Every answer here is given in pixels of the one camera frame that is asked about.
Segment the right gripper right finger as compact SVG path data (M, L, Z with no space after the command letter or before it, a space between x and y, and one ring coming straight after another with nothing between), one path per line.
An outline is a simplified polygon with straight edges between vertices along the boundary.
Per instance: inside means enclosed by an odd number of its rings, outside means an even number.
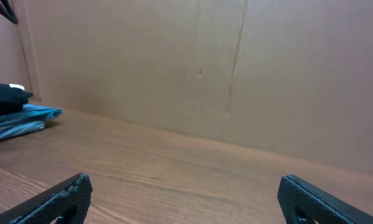
M373 224L373 216L295 175L281 178L277 199L287 224Z

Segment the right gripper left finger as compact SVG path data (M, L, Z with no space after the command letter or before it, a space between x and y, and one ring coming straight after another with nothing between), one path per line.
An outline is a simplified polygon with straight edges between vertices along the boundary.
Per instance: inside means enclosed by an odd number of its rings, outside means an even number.
M83 224L91 203L86 174L73 177L0 214L0 224Z

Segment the black t-shirt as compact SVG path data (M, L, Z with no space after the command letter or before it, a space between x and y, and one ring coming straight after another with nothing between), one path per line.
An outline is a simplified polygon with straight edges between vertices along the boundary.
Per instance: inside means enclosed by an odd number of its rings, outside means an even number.
M0 116L20 112L32 96L23 89L0 83Z

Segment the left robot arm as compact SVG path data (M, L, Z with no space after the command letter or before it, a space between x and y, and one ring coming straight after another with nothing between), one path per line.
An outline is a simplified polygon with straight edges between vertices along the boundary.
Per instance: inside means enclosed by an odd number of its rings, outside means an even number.
M4 16L13 24L18 24L18 18L8 0L0 0L0 15Z

